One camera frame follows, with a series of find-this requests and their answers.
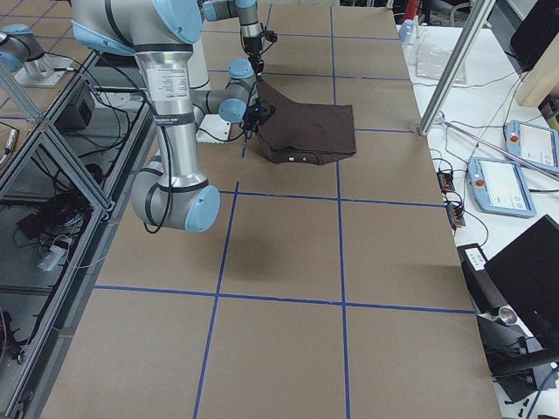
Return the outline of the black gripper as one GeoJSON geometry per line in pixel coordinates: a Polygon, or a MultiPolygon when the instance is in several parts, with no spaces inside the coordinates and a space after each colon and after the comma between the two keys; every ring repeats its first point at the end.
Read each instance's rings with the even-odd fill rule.
{"type": "Polygon", "coordinates": [[[262,58],[265,42],[263,37],[242,37],[243,50],[257,76],[263,73],[265,67],[265,62],[262,58]]]}
{"type": "Polygon", "coordinates": [[[246,110],[242,121],[245,131],[258,131],[275,114],[275,106],[266,102],[255,102],[246,110]]]}

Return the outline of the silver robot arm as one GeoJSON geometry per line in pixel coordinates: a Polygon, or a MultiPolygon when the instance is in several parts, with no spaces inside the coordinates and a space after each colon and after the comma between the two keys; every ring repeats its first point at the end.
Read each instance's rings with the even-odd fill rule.
{"type": "Polygon", "coordinates": [[[257,76],[264,71],[263,54],[266,42],[265,26],[259,21],[255,0],[204,1],[204,18],[210,22],[236,18],[240,26],[240,39],[252,69],[257,76]]]}
{"type": "Polygon", "coordinates": [[[132,56],[145,83],[158,150],[135,176],[131,201],[145,230],[204,232],[216,221],[218,189],[202,171],[197,131],[207,114],[256,132],[274,114],[259,96],[266,42],[277,39],[254,1],[74,1],[76,39],[97,52],[132,56]],[[245,58],[233,60],[222,90],[195,91],[188,63],[203,22],[236,18],[245,58]]]}

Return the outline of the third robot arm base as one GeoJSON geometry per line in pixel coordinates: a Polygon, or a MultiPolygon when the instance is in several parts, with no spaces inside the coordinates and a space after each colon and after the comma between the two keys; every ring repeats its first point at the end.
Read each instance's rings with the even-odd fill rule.
{"type": "Polygon", "coordinates": [[[1,28],[1,65],[21,86],[53,88],[74,70],[72,63],[71,58],[45,52],[26,24],[1,28]]]}

